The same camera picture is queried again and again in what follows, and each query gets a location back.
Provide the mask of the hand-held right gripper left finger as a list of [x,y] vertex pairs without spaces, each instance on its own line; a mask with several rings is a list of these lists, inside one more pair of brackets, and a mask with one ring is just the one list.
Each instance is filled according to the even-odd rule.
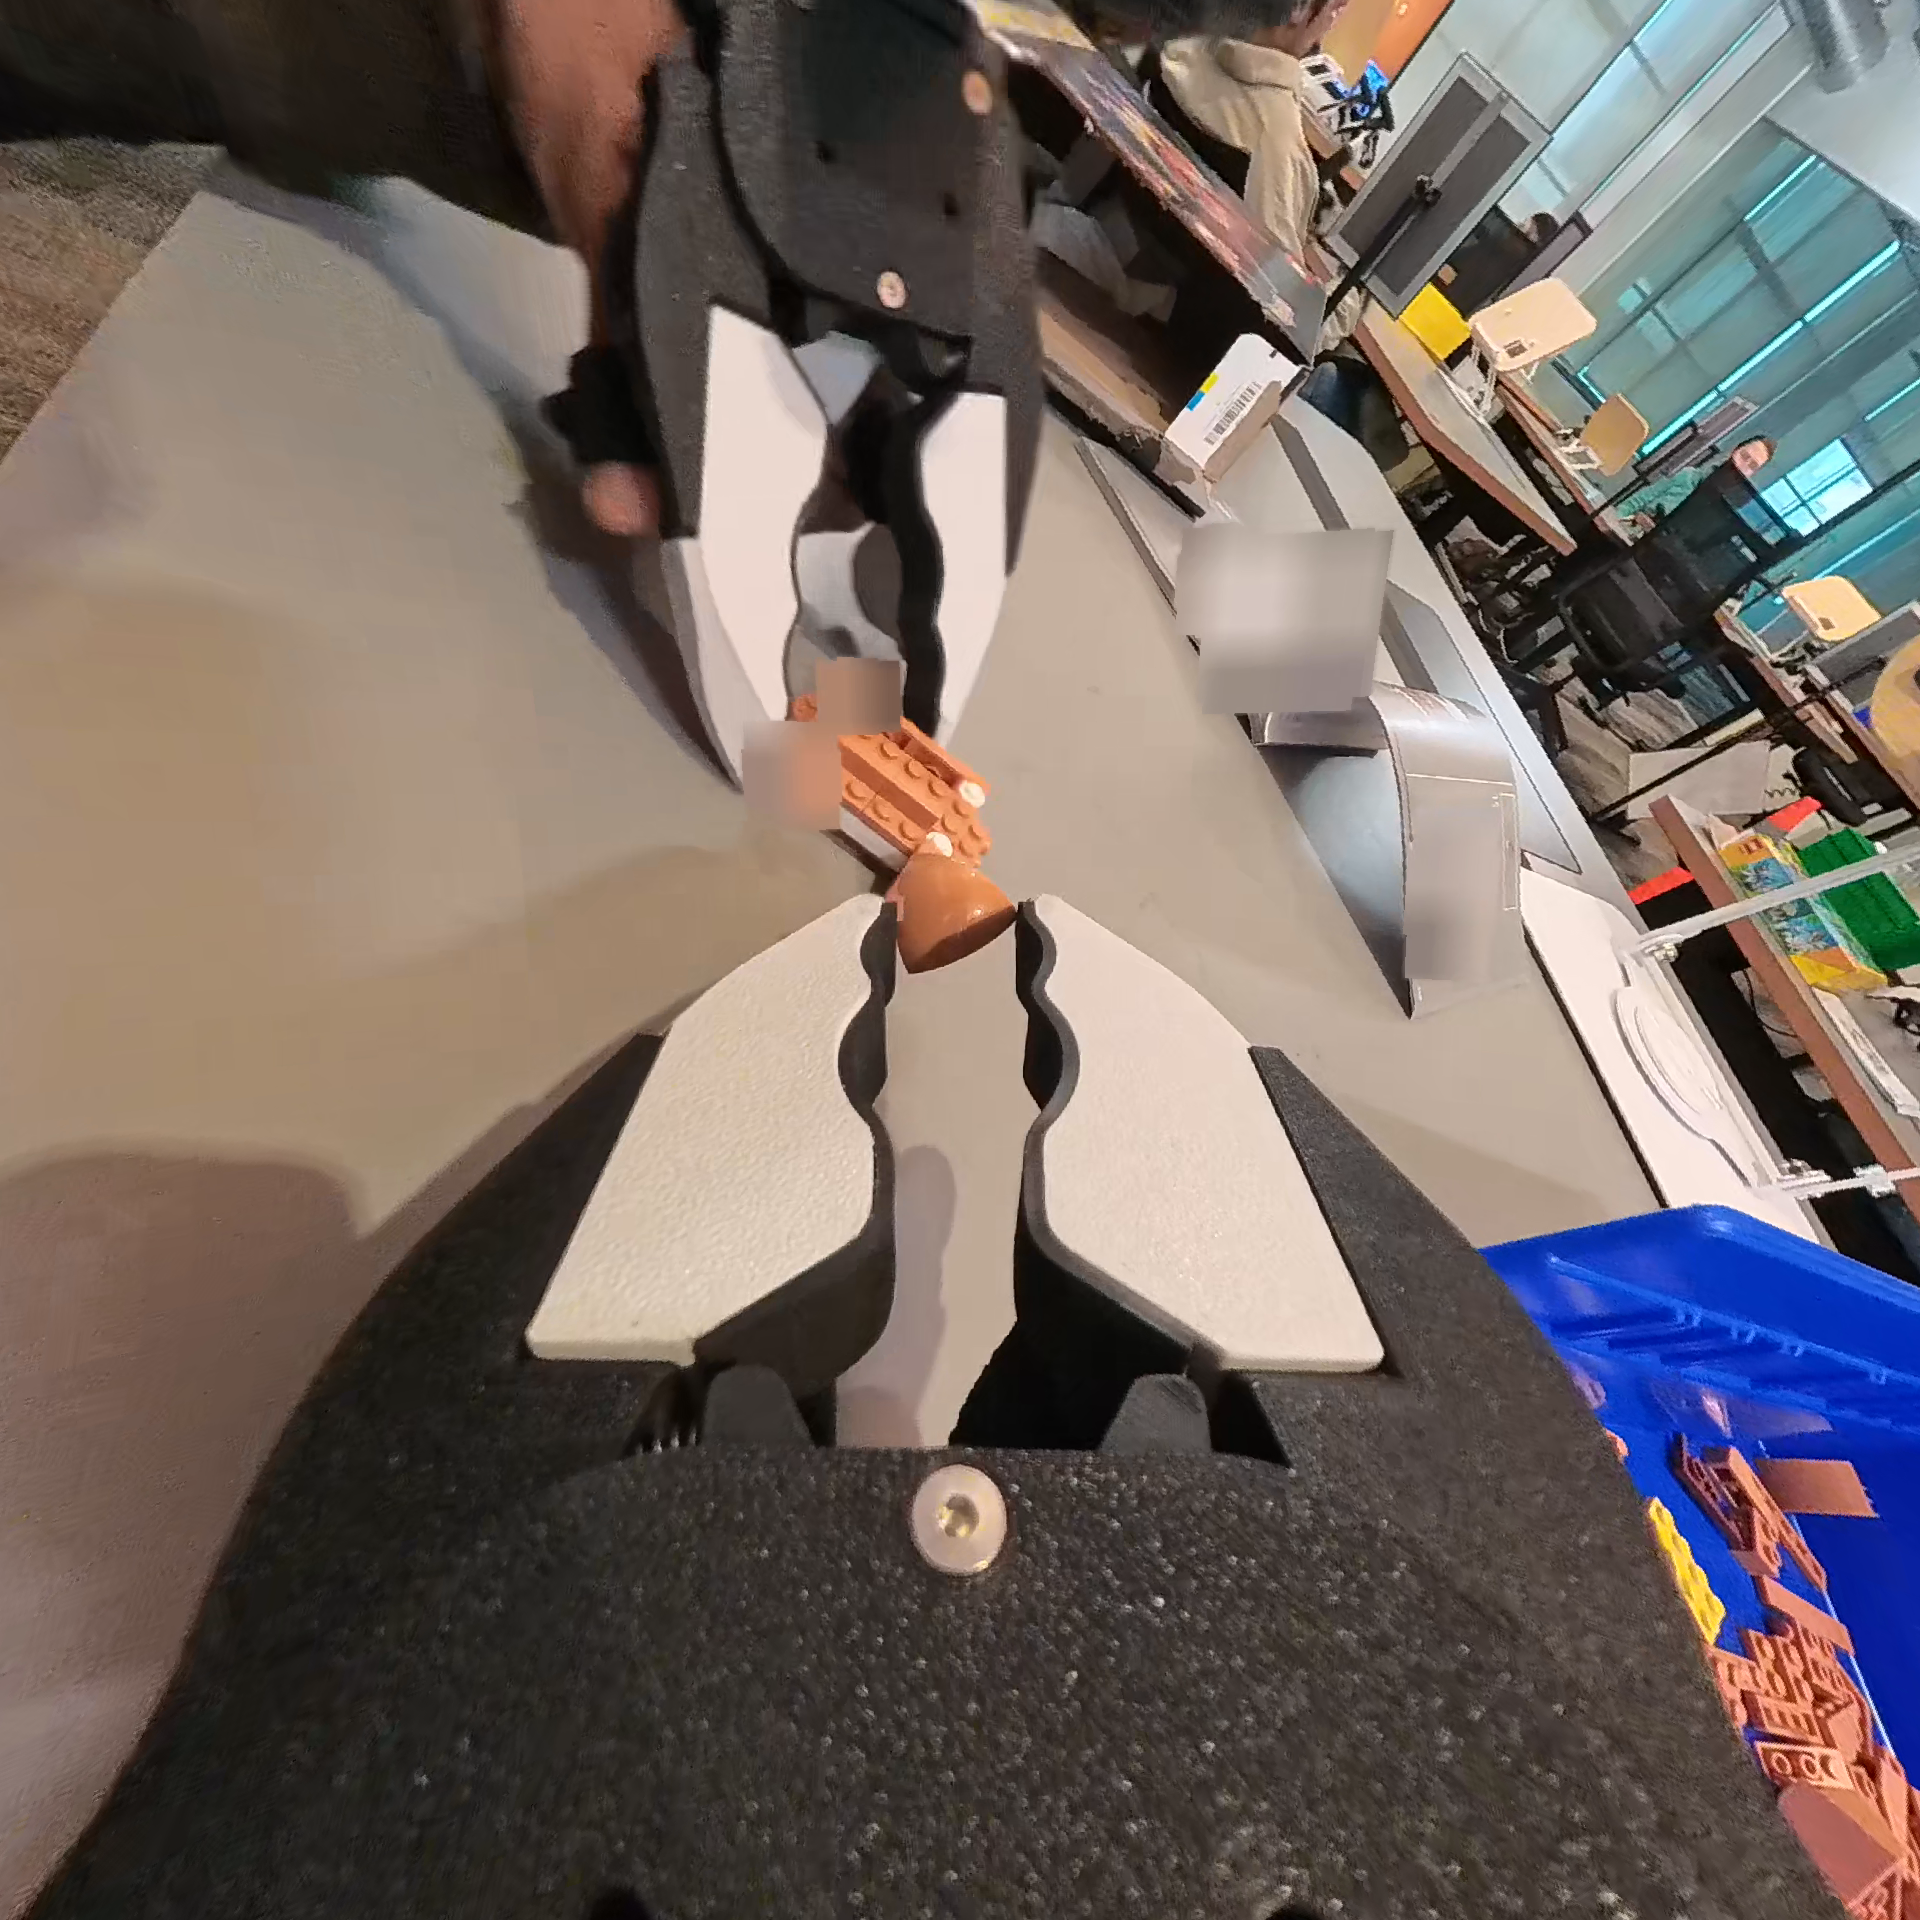
[[877,1120],[897,919],[852,899],[671,1023],[521,1340],[541,1361],[772,1369],[797,1402],[895,1300]]

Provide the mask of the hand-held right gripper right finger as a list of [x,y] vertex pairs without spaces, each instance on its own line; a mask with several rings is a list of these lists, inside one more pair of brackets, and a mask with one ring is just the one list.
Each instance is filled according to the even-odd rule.
[[1386,1347],[1250,1042],[1058,896],[1022,901],[1022,1227],[1045,1303],[1232,1371],[1366,1374]]

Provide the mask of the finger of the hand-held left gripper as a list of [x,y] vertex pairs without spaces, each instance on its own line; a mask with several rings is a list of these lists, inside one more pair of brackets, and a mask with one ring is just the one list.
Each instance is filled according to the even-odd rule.
[[671,625],[709,741],[740,786],[757,739],[809,690],[809,659],[900,664],[893,531],[832,475],[881,357],[848,333],[791,351],[709,309],[689,531],[663,542]]
[[951,739],[997,637],[1008,581],[1006,402],[961,393],[932,402],[893,481],[900,562],[900,709]]

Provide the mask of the orange-brown lego assembly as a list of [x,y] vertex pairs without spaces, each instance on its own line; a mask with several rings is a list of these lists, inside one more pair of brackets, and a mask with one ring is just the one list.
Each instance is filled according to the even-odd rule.
[[832,834],[884,880],[914,856],[943,856],[961,870],[985,862],[985,784],[932,736],[907,722],[847,733],[830,762],[813,697],[795,697],[787,722],[804,736],[791,751],[800,822]]

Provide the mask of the brown rounded lego brick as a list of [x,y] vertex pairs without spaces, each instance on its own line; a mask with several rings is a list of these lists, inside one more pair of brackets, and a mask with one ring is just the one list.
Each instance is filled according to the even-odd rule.
[[958,965],[1019,921],[1016,901],[981,867],[937,845],[900,867],[884,901],[895,907],[906,973]]

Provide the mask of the blue plastic bin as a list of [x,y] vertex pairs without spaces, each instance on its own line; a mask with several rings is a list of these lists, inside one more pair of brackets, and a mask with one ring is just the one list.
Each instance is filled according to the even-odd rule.
[[1917,1436],[1917,1289],[1816,1242],[1702,1204],[1484,1257],[1597,1418]]

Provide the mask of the pile of lego pieces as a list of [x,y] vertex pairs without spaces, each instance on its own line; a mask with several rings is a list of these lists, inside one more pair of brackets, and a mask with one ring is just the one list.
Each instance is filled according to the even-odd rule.
[[1816,1879],[1917,1918],[1917,1436],[1597,1422]]

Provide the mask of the person's left hand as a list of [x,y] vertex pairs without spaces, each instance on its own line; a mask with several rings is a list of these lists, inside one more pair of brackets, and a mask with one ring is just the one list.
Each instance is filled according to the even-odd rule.
[[644,85],[685,39],[676,5],[492,5],[490,66],[552,238],[587,275],[587,347],[612,340],[612,226],[638,182]]

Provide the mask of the small white barcode box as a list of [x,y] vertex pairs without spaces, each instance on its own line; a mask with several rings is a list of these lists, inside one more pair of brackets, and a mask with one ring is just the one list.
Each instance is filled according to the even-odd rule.
[[1306,375],[1310,362],[1289,347],[1241,333],[1169,420],[1157,475],[1219,486]]

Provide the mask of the dark printed cardboard box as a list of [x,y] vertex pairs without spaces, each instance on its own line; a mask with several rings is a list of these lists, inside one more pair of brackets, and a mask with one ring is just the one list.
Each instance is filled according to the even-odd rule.
[[1118,275],[1169,290],[1171,315],[1128,309],[1086,267],[1038,256],[1038,340],[1053,394],[1114,444],[1159,449],[1169,420],[1241,333],[1313,362],[1327,288],[1250,215],[1220,172],[1234,153],[1150,101],[1054,5],[976,5],[985,36],[1079,117],[1045,207],[1085,212]]

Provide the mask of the white flat stand base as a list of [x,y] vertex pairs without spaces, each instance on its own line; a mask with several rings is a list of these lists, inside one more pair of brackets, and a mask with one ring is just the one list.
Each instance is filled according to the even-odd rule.
[[1521,926],[1664,1209],[1720,1204],[1822,1244],[1687,995],[1613,904],[1533,870]]

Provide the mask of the grey computer monitor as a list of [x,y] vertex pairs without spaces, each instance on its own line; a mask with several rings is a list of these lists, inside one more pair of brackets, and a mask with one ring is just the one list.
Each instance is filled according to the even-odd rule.
[[1347,267],[1330,307],[1363,290],[1398,316],[1547,141],[1515,93],[1455,55],[1327,233],[1327,256]]

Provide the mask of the wooden background table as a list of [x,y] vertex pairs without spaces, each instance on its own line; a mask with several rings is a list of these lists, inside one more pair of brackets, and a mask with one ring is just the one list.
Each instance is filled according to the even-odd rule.
[[1837,1031],[1816,1001],[1793,958],[1773,938],[1763,910],[1793,904],[1788,893],[1746,896],[1720,859],[1714,822],[1678,800],[1657,800],[1652,822],[1668,838],[1684,883],[1702,896],[1705,910],[1664,919],[1652,926],[1652,952],[1674,973],[1697,961],[1727,961],[1727,973],[1744,973],[1760,995],[1760,1012],[1773,1015],[1793,1039],[1800,1059],[1820,1076],[1827,1093],[1847,1117],[1861,1140],[1865,1162],[1881,1167],[1910,1219],[1917,1219],[1917,1120],[1901,1117],[1879,1082],[1865,1070],[1861,1052]]

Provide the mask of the stack of colourful baseplates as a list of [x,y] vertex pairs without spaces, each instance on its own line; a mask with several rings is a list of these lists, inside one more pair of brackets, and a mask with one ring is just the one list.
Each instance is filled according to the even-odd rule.
[[[1858,830],[1829,830],[1804,845],[1773,830],[1744,830],[1719,845],[1720,867],[1746,896],[1835,874],[1871,856],[1879,845]],[[1769,907],[1760,925],[1809,989],[1867,995],[1904,986],[1908,973],[1917,973],[1914,888],[1893,874],[1858,880],[1820,899]]]

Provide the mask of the black office chair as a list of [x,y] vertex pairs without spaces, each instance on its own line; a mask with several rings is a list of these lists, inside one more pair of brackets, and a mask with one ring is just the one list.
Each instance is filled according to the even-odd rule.
[[1553,588],[1574,679],[1597,709],[1633,694],[1678,698],[1684,672],[1712,658],[1714,611],[1783,540],[1786,526],[1763,492],[1730,478]]

